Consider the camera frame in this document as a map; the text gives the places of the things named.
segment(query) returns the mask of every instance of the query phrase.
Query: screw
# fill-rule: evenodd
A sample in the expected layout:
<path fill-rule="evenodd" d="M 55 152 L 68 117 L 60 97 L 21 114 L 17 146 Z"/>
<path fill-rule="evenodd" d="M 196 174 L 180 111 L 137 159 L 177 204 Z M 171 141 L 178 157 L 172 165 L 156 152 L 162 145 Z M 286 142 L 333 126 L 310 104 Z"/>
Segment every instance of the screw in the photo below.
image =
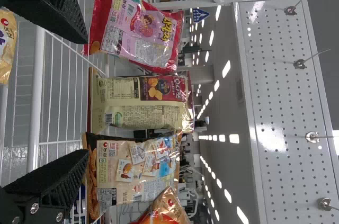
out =
<path fill-rule="evenodd" d="M 14 217 L 14 219 L 12 220 L 12 224 L 18 224 L 19 222 L 20 222 L 19 216 Z"/>
<path fill-rule="evenodd" d="M 56 221 L 61 222 L 62 219 L 63 219 L 63 213 L 59 212 L 58 215 L 57 215 Z"/>
<path fill-rule="evenodd" d="M 31 214 L 35 214 L 37 211 L 39 210 L 39 204 L 38 203 L 34 203 L 31 207 Z"/>

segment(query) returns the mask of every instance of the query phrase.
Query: yellow snack bag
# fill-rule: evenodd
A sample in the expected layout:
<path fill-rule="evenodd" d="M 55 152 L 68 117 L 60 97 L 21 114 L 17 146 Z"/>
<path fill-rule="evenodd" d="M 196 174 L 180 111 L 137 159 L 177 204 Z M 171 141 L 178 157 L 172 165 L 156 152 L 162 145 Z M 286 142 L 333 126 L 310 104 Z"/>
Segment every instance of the yellow snack bag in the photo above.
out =
<path fill-rule="evenodd" d="M 0 84 L 8 84 L 16 43 L 16 20 L 12 12 L 0 9 Z"/>

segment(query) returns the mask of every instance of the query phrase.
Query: red snack bag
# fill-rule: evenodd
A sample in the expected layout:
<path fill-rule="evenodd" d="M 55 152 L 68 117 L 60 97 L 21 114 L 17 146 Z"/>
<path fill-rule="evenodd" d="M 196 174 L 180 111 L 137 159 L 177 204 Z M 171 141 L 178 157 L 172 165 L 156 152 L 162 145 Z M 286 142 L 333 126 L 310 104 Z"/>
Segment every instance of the red snack bag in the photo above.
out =
<path fill-rule="evenodd" d="M 131 224 L 190 224 L 191 221 L 171 187 L 167 187 Z"/>
<path fill-rule="evenodd" d="M 161 12 L 142 0 L 95 0 L 84 54 L 105 52 L 156 73 L 176 71 L 183 12 Z"/>

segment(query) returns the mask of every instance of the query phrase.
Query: white pegboard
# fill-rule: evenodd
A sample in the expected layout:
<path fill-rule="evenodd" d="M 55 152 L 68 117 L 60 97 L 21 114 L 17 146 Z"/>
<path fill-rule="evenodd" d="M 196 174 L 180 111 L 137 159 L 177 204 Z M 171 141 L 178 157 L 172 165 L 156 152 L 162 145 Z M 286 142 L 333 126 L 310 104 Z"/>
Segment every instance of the white pegboard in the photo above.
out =
<path fill-rule="evenodd" d="M 333 206 L 339 205 L 332 165 L 337 160 L 331 159 L 327 139 L 318 144 L 305 140 L 309 131 L 326 135 L 328 114 L 326 97 L 319 94 L 317 65 L 309 60 L 304 70 L 293 66 L 311 56 L 313 45 L 307 3 L 297 6 L 295 16 L 284 13 L 297 1 L 235 6 L 238 36 L 243 36 L 239 45 L 246 103 L 253 114 L 249 126 L 255 129 L 259 160 L 255 163 L 254 155 L 254 165 L 260 167 L 267 223 L 335 224 L 339 214 L 319 210 L 317 200 L 331 198 Z"/>

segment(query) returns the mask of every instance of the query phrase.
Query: snack bag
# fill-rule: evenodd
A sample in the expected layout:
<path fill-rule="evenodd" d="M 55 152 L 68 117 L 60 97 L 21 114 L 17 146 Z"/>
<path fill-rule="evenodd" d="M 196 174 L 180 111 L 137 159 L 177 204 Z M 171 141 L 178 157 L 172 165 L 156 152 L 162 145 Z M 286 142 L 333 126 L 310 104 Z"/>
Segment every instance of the snack bag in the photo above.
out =
<path fill-rule="evenodd" d="M 95 0 L 89 46 L 157 73 L 176 71 L 183 12 L 158 11 L 142 0 Z"/>
<path fill-rule="evenodd" d="M 177 189 L 181 139 L 181 132 L 155 139 L 84 133 L 83 146 L 90 152 L 87 211 L 92 221 L 112 205 L 152 201 L 168 186 Z"/>
<path fill-rule="evenodd" d="M 8 84 L 16 43 L 16 20 L 12 12 L 0 9 L 0 84 Z"/>
<path fill-rule="evenodd" d="M 88 128 L 99 133 L 112 125 L 128 129 L 168 129 L 192 133 L 190 75 L 102 78 L 90 68 Z"/>
<path fill-rule="evenodd" d="M 147 210 L 131 224 L 190 224 L 190 219 L 180 205 L 171 187 L 167 187 Z"/>

